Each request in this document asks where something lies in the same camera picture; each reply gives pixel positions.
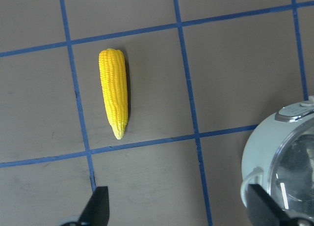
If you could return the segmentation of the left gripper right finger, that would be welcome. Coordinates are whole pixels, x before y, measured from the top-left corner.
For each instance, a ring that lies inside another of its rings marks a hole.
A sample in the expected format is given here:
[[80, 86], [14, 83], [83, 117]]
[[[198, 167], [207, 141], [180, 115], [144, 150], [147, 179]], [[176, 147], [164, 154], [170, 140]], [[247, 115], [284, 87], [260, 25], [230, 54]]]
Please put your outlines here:
[[247, 188], [247, 213], [254, 226], [297, 226], [259, 184]]

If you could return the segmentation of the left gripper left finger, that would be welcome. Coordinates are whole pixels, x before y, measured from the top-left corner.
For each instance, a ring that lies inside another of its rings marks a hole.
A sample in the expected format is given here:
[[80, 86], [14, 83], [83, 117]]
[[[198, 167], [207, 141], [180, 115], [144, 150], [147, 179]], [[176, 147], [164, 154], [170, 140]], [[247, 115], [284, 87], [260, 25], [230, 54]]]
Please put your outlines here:
[[79, 226], [107, 226], [109, 222], [108, 186], [97, 187], [78, 219]]

